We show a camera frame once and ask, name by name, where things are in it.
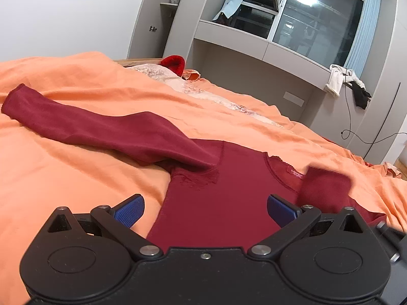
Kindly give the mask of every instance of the circular cap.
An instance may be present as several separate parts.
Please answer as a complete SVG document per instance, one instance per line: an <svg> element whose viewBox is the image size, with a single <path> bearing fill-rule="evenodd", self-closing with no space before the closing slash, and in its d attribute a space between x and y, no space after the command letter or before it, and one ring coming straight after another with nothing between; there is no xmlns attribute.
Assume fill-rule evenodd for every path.
<svg viewBox="0 0 407 305"><path fill-rule="evenodd" d="M91 249L69 246L52 253L48 263L60 273L79 273L91 267L95 260L96 254Z"/></svg>
<svg viewBox="0 0 407 305"><path fill-rule="evenodd" d="M211 255L210 255L210 253L203 253L203 254L201 254L201 258L202 259L210 259Z"/></svg>
<svg viewBox="0 0 407 305"><path fill-rule="evenodd" d="M159 247L155 245L145 245L140 248L140 253L144 256L155 256L159 253Z"/></svg>
<svg viewBox="0 0 407 305"><path fill-rule="evenodd" d="M252 252L258 256L265 256L271 252L271 248L264 244L257 244L252 247Z"/></svg>
<svg viewBox="0 0 407 305"><path fill-rule="evenodd" d="M323 270L334 274L348 274L362 266L362 257L347 248L325 248L319 250L314 258Z"/></svg>
<svg viewBox="0 0 407 305"><path fill-rule="evenodd" d="M31 244L20 263L20 276L30 293L53 303L82 302L111 290L127 276L131 258L123 246L83 234L69 238L65 231L48 233L44 245Z"/></svg>

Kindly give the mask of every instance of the red shirt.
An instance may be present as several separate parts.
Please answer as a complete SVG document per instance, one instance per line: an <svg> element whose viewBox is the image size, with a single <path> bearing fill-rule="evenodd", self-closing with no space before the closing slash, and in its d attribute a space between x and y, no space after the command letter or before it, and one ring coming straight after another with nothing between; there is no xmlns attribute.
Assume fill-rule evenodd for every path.
<svg viewBox="0 0 407 305"><path fill-rule="evenodd" d="M347 176L312 167L302 175L266 152L190 139L151 112L103 116L54 102L23 84L9 93L2 112L49 139L115 149L170 172L164 203L147 236L164 252L169 246L247 250L280 229L267 213L270 194L324 213L353 206L368 223L384 218L347 195Z"/></svg>

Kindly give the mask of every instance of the shirt sleeve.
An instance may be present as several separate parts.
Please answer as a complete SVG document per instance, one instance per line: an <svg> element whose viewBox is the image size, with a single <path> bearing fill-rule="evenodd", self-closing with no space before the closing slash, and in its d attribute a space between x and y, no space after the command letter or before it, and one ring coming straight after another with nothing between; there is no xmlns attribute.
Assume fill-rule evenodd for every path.
<svg viewBox="0 0 407 305"><path fill-rule="evenodd" d="M298 206L311 204L324 213L338 213L343 207L355 208L371 226L386 220L384 213L370 212L349 197L351 179L343 174L309 167L298 192Z"/></svg>
<svg viewBox="0 0 407 305"><path fill-rule="evenodd" d="M205 171L219 158L152 112L104 116L52 101L20 84L1 111L46 138L68 144L115 149L145 163L174 159L188 170Z"/></svg>

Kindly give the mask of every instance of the bed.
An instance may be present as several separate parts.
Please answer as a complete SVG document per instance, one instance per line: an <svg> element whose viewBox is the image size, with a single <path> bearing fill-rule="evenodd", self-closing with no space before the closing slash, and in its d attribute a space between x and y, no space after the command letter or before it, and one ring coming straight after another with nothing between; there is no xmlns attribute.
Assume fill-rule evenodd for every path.
<svg viewBox="0 0 407 305"><path fill-rule="evenodd" d="M154 112L188 137L225 140L279 156L300 173L308 166L348 175L350 196L407 231L407 182L387 165L362 158L282 116L275 106L208 80L183 80L160 60L112 61L91 52L0 64L0 103L20 83L57 102L103 115ZM28 299L18 266L31 240L58 206L89 212L141 193L146 209L132 227L146 236L164 201L169 175L111 150L40 137L0 114L0 304Z"/></svg>

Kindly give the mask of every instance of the blue gripper pad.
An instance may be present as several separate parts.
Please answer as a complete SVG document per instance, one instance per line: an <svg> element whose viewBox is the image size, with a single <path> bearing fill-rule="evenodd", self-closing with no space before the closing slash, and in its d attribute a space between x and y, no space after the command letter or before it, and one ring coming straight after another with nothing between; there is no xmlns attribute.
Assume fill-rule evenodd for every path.
<svg viewBox="0 0 407 305"><path fill-rule="evenodd" d="M144 198L139 194L133 195L129 199L116 205L113 210L113 217L130 228L144 213Z"/></svg>
<svg viewBox="0 0 407 305"><path fill-rule="evenodd" d="M267 199L267 212L281 228L298 218L299 215L297 210L290 208L284 201L285 200L279 200L272 195Z"/></svg>

